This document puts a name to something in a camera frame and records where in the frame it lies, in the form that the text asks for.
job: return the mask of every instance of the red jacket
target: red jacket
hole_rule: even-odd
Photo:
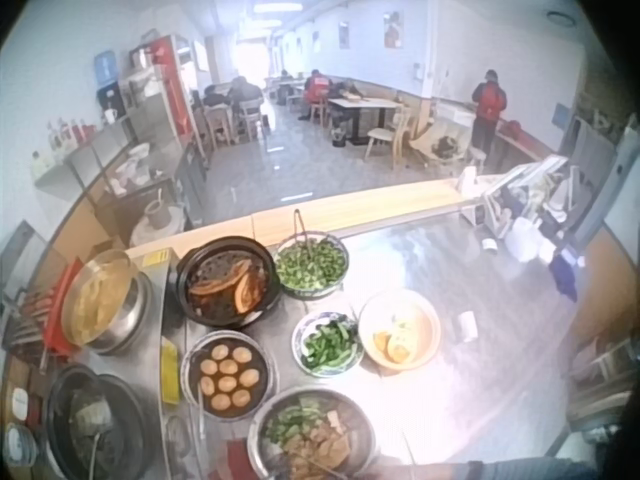
[[[318,103],[322,97],[329,93],[331,82],[327,77],[318,75],[309,79],[309,88],[305,93],[305,99],[310,103]]]
[[[507,94],[495,82],[481,83],[471,98],[478,102],[476,115],[494,123],[498,122],[500,113],[507,108]]]

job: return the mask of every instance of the green vegetable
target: green vegetable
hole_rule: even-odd
[[[283,447],[295,435],[308,434],[315,422],[325,417],[318,402],[300,399],[299,405],[283,409],[267,422],[265,435],[272,443]]]
[[[317,372],[324,367],[339,367],[356,351],[356,332],[345,323],[346,315],[332,320],[328,325],[318,326],[316,333],[309,335],[304,345],[307,355],[302,364]]]
[[[333,242],[309,239],[283,249],[276,265],[280,280],[293,289],[312,290],[335,284],[347,269],[347,261]]]

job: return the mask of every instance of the ceiling light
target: ceiling light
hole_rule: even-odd
[[[260,28],[275,28],[282,26],[282,20],[248,20],[246,23],[247,28],[260,29]]]
[[[266,28],[260,30],[247,30],[242,33],[242,38],[260,38],[260,37],[268,37],[271,35],[271,30]]]
[[[566,13],[558,12],[556,10],[551,10],[547,12],[547,19],[551,23],[555,23],[561,27],[565,28],[573,28],[576,26],[576,20],[571,15],[567,15]]]
[[[259,3],[254,5],[255,13],[273,13],[273,12],[301,12],[301,3]]]

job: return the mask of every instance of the blue-rimmed plate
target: blue-rimmed plate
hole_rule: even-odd
[[[316,368],[310,368],[305,362],[305,358],[309,356],[310,351],[305,342],[311,335],[320,331],[321,327],[326,327],[332,322],[337,322],[343,331],[352,338],[349,354],[345,356],[337,365],[323,365]],[[344,313],[339,312],[311,312],[306,315],[293,331],[291,337],[291,350],[293,357],[302,370],[309,375],[320,378],[329,378],[346,372],[350,368],[355,367],[364,355],[364,348],[358,336],[358,324],[355,320],[349,318]]]

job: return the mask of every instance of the yellow label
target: yellow label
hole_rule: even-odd
[[[169,260],[169,249],[158,250],[157,252],[148,253],[142,259],[142,267],[150,267],[152,265],[158,265]]]
[[[180,403],[180,379],[178,372],[178,349],[162,337],[162,356],[160,360],[162,381],[162,401],[171,405]]]

